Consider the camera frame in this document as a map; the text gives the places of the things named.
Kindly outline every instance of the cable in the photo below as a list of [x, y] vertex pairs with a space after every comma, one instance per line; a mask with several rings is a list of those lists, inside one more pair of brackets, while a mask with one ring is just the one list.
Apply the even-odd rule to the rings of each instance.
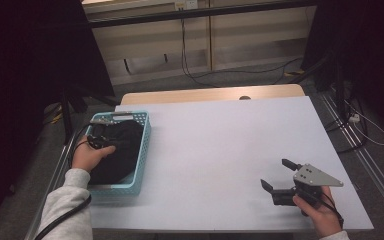
[[[350, 106], [350, 108], [352, 108], [356, 113], [358, 113], [363, 119], [369, 121], [371, 124], [373, 124], [375, 127], [377, 127], [377, 128], [384, 134], [384, 130], [383, 130], [381, 127], [379, 127], [376, 123], [374, 123], [372, 120], [370, 120], [369, 118], [367, 118], [366, 116], [364, 116], [363, 113], [360, 113], [359, 111], [357, 111], [357, 110], [356, 110], [351, 104], [349, 104], [347, 101], [345, 101], [345, 103], [346, 103], [348, 106]], [[368, 134], [363, 133], [363, 132], [357, 127], [357, 125], [356, 125], [355, 123], [354, 123], [354, 126], [355, 126], [356, 130], [357, 130], [358, 132], [360, 132], [361, 135], [363, 135], [363, 136], [364, 136], [365, 138], [367, 138], [369, 141], [371, 141], [371, 142], [373, 142], [373, 143], [375, 143], [375, 144], [377, 144], [377, 145], [384, 146], [384, 143], [376, 142], [376, 141], [374, 141], [373, 139], [371, 139], [370, 137], [368, 137], [368, 136], [367, 136]]]
[[202, 83], [202, 82], [199, 82], [197, 81], [196, 79], [197, 78], [202, 78], [202, 77], [205, 77], [205, 76], [208, 76], [208, 75], [211, 75], [211, 74], [218, 74], [218, 73], [266, 73], [266, 72], [272, 72], [272, 71], [276, 71], [278, 69], [283, 69], [282, 70], [282, 74], [281, 76], [279, 77], [279, 79], [277, 79], [274, 83], [272, 83], [272, 85], [278, 83], [282, 78], [283, 78], [283, 75], [285, 73], [285, 68], [286, 66], [288, 66], [289, 64], [291, 64], [292, 62], [295, 62], [297, 60], [301, 60], [302, 57], [299, 57], [299, 58], [295, 58], [293, 60], [290, 60], [284, 64], [282, 64], [281, 66], [278, 66], [278, 67], [275, 67], [273, 69], [268, 69], [268, 70], [262, 70], [262, 71], [243, 71], [243, 70], [224, 70], [224, 71], [214, 71], [214, 72], [209, 72], [209, 73], [204, 73], [204, 74], [201, 74], [201, 75], [197, 75], [197, 76], [193, 76], [190, 72], [189, 72], [189, 67], [188, 67], [188, 62], [187, 62], [187, 57], [186, 57], [186, 40], [185, 40], [185, 36], [186, 36], [186, 30], [185, 30], [185, 21], [184, 19], [181, 19], [180, 20], [181, 23], [182, 23], [182, 70], [183, 70], [183, 73], [191, 78], [195, 83], [197, 84], [200, 84], [200, 85], [204, 85], [204, 86], [210, 86], [210, 87], [215, 87], [215, 88], [219, 88], [220, 86], [216, 86], [216, 85], [213, 85], [213, 84], [207, 84], [207, 83]]
[[[82, 127], [82, 129], [77, 132], [76, 136], [74, 137], [73, 141], [74, 142], [77, 142], [77, 139], [79, 138], [80, 134], [83, 132], [83, 130], [85, 130], [87, 127], [89, 127], [90, 125], [92, 125], [91, 123], [85, 125]], [[84, 143], [87, 143], [88, 141], [83, 141], [79, 144], [77, 144], [77, 146], [74, 148], [74, 150], [71, 152], [71, 155], [70, 155], [70, 158], [69, 158], [69, 166], [71, 168], [71, 163], [72, 163], [72, 160], [73, 160], [73, 156], [74, 156], [74, 153], [76, 152], [77, 148], [84, 144]], [[42, 239], [43, 237], [46, 236], [46, 234], [48, 234], [50, 231], [52, 231], [52, 229], [54, 229], [56, 226], [58, 226], [60, 223], [62, 223], [63, 221], [67, 220], [69, 217], [73, 216], [74, 214], [76, 214], [77, 212], [79, 212], [80, 210], [82, 210], [83, 208], [85, 208], [87, 205], [89, 205], [89, 203], [92, 201], [92, 196], [89, 195], [89, 197], [83, 201], [81, 204], [79, 204], [77, 207], [71, 209], [70, 211], [64, 213], [62, 216], [58, 217], [57, 219], [55, 219], [53, 222], [51, 222], [48, 226], [46, 226], [36, 237], [35, 237], [35, 240], [40, 240]]]
[[219, 88], [219, 86], [216, 86], [216, 85], [213, 85], [213, 84], [208, 84], [208, 83], [202, 83], [202, 82], [199, 82], [195, 79], [195, 77], [192, 76], [192, 74], [189, 72], [189, 67], [188, 67], [188, 61], [187, 61], [187, 58], [186, 58], [186, 41], [185, 41], [185, 35], [186, 35], [186, 31], [185, 31], [185, 20], [184, 19], [181, 19], [180, 20], [181, 23], [182, 23], [182, 69], [183, 69], [183, 73], [189, 77], [190, 79], [192, 79], [195, 83], [197, 84], [200, 84], [200, 85], [204, 85], [204, 86], [209, 86], [209, 87], [214, 87], [214, 88]]
[[[358, 103], [358, 106], [359, 106], [361, 112], [363, 112], [363, 107], [361, 106], [360, 100], [358, 100], [358, 98], [356, 98], [356, 99], [357, 99], [357, 103]], [[360, 121], [360, 124], [363, 127], [363, 132], [365, 133], [365, 135], [368, 135], [367, 123], [366, 123], [366, 120], [364, 118], [363, 118], [363, 121]], [[357, 150], [357, 149], [363, 147], [366, 143], [367, 143], [367, 138], [363, 138], [363, 140], [361, 140], [360, 144], [356, 144], [356, 146], [353, 146], [353, 147], [346, 149], [346, 150], [336, 151], [336, 153], [341, 154], [341, 153], [351, 152], [351, 151], [354, 151], [354, 150]]]
[[[73, 142], [77, 143], [77, 140], [79, 139], [80, 137], [80, 134], [89, 126], [92, 126], [93, 124], [92, 123], [88, 123], [86, 125], [84, 125], [78, 132], [77, 134], [75, 135], [74, 139], [73, 139]], [[73, 161], [73, 157], [74, 157], [74, 152], [76, 151], [77, 147], [80, 146], [80, 144], [78, 144], [75, 149], [73, 151], [71, 151], [71, 154], [69, 155], [70, 157], [68, 158], [68, 166], [71, 168], [71, 164], [72, 164], [72, 161]]]
[[77, 146], [74, 148], [74, 152], [76, 152], [77, 148], [78, 148], [80, 145], [85, 144], [85, 143], [87, 143], [87, 141], [83, 141], [83, 142], [77, 144]]
[[329, 201], [332, 203], [333, 206], [330, 206], [329, 204], [327, 204], [325, 201], [321, 200], [321, 199], [318, 199], [316, 197], [314, 197], [313, 195], [303, 191], [302, 189], [300, 188], [297, 188], [296, 189], [298, 191], [298, 193], [302, 193], [304, 195], [306, 195], [307, 197], [317, 201], [318, 203], [322, 204], [323, 206], [327, 207], [329, 210], [331, 210], [333, 213], [336, 214], [336, 216], [338, 217], [338, 222], [339, 222], [339, 226], [341, 227], [341, 229], [343, 229], [343, 226], [344, 226], [344, 218], [342, 217], [342, 215], [338, 212], [338, 210], [336, 209], [336, 206], [335, 204], [333, 204], [333, 200], [330, 199], [329, 197], [326, 197], [329, 199]]
[[64, 222], [67, 220], [69, 217], [73, 216], [77, 212], [81, 211], [84, 209], [89, 203], [92, 201], [92, 196], [89, 195], [89, 197], [84, 200], [82, 203], [80, 203], [77, 207], [71, 209], [70, 211], [64, 213], [62, 216], [59, 218], [55, 219], [53, 222], [51, 222], [48, 226], [46, 226], [36, 237], [35, 240], [40, 240], [46, 236], [52, 229], [57, 227], [60, 223]]

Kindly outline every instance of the light blue basket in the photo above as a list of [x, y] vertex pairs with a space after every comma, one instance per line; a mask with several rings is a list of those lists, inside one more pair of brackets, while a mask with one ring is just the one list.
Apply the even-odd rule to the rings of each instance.
[[129, 174], [117, 184], [108, 185], [89, 185], [88, 189], [92, 195], [98, 196], [120, 196], [120, 195], [138, 195], [142, 186], [143, 171], [145, 169], [146, 154], [148, 152], [148, 142], [151, 135], [151, 125], [149, 123], [149, 114], [146, 111], [128, 111], [128, 112], [106, 112], [97, 113], [91, 123], [114, 124], [125, 120], [135, 120], [143, 126], [142, 142], [140, 145], [138, 161], [134, 172]]

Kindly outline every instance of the white sleeve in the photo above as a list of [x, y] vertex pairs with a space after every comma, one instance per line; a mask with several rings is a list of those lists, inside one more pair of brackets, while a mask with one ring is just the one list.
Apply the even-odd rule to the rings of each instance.
[[[90, 175], [83, 169], [70, 169], [65, 174], [64, 185], [48, 194], [42, 212], [39, 231], [55, 219], [77, 207], [89, 197], [87, 184]], [[89, 207], [66, 219], [43, 239], [92, 239], [92, 226]]]
[[349, 240], [349, 238], [347, 232], [342, 231], [324, 238], [320, 238], [320, 240]]

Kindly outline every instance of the human hand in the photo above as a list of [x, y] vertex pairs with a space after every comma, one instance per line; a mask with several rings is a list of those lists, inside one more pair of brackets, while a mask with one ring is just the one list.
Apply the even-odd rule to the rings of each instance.
[[87, 144], [87, 137], [83, 136], [79, 141], [80, 145], [77, 145], [77, 149], [74, 152], [72, 168], [80, 168], [87, 172], [92, 171], [94, 167], [98, 165], [102, 158], [108, 156], [115, 151], [114, 146], [109, 146], [101, 149], [94, 149]]
[[[333, 201], [329, 187], [322, 186], [322, 191]], [[335, 202], [333, 201], [333, 203], [331, 203], [324, 194], [322, 194], [322, 200], [331, 207], [334, 207], [333, 204], [335, 204]], [[314, 208], [297, 195], [295, 195], [292, 200], [311, 218], [319, 238], [324, 238], [342, 231], [342, 228], [339, 225], [338, 216], [326, 206], [318, 204]]]

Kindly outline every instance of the black fabric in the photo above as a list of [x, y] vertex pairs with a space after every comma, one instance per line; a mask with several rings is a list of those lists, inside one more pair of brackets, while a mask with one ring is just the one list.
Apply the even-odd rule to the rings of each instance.
[[142, 134], [143, 126], [134, 120], [108, 126], [94, 125], [92, 136], [121, 144], [115, 144], [116, 151], [102, 159], [91, 171], [89, 184], [115, 184], [133, 172], [139, 156]]

